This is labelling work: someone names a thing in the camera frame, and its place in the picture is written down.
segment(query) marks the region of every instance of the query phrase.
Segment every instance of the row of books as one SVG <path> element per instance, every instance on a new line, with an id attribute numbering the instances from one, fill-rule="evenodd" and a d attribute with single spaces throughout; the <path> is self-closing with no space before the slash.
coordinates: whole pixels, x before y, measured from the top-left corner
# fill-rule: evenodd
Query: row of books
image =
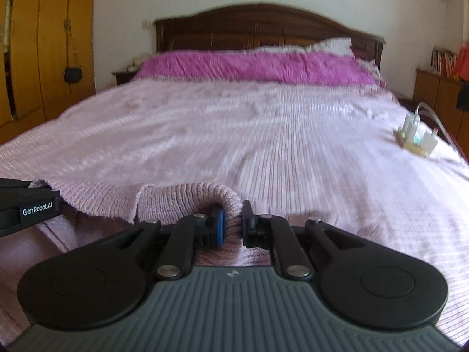
<path id="1" fill-rule="evenodd" d="M 456 54 L 445 48 L 433 48 L 431 66 L 443 77 L 454 78 Z"/>

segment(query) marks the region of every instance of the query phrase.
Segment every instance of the white logo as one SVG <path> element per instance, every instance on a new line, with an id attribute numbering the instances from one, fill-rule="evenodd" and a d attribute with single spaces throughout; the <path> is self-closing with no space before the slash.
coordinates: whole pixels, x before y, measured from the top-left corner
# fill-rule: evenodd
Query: white logo
<path id="1" fill-rule="evenodd" d="M 34 214 L 47 209 L 52 209 L 52 202 L 48 202 L 44 205 L 38 205 L 36 207 L 32 207 L 31 209 L 23 209 L 23 216 L 29 216 L 30 214 Z"/>
<path id="2" fill-rule="evenodd" d="M 227 273 L 227 275 L 230 277 L 230 278 L 235 278 L 236 276 L 238 276 L 240 273 L 236 270 L 233 270 L 233 271 L 230 271 L 229 273 Z"/>

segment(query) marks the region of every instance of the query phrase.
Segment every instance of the bag strap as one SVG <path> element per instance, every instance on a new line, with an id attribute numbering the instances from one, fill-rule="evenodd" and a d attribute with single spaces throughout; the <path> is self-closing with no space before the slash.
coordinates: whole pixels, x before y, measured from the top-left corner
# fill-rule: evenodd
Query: bag strap
<path id="1" fill-rule="evenodd" d="M 69 18 L 65 19 L 63 21 L 63 25 L 65 27 L 65 30 L 66 30 L 67 34 L 70 34 L 70 43 L 72 45 L 72 50 L 73 50 L 73 55 L 74 55 L 74 58 L 75 58 L 75 62 L 78 64 L 78 67 L 81 69 L 81 63 L 80 63 L 80 60 L 78 59 L 77 49 L 76 49 L 75 43 L 73 41 L 72 25 L 71 25 L 70 21 L 71 20 Z M 67 67 L 70 67 L 68 51 L 67 51 Z"/>

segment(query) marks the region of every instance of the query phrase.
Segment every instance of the gray ribbed panel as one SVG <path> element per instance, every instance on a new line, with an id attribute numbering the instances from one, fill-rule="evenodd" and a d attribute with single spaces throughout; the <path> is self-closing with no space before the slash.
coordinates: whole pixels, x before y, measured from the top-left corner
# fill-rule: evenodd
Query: gray ribbed panel
<path id="1" fill-rule="evenodd" d="M 231 277 L 228 273 L 239 272 Z M 145 305 L 99 330 L 31 327 L 11 352 L 445 352 L 458 347 L 435 328 L 378 333 L 330 313 L 305 283 L 272 267 L 194 267 L 158 284 Z"/>

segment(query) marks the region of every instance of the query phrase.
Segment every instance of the white pillow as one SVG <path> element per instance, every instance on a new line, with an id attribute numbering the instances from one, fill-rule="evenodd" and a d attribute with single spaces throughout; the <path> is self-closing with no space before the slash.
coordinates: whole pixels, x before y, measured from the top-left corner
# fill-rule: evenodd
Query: white pillow
<path id="1" fill-rule="evenodd" d="M 352 40 L 349 37 L 329 38 L 309 45 L 261 46 L 250 53 L 328 53 L 338 57 L 353 57 Z"/>
<path id="2" fill-rule="evenodd" d="M 327 40 L 309 45 L 306 51 L 329 53 L 338 57 L 353 57 L 352 40 L 349 37 L 329 38 Z"/>

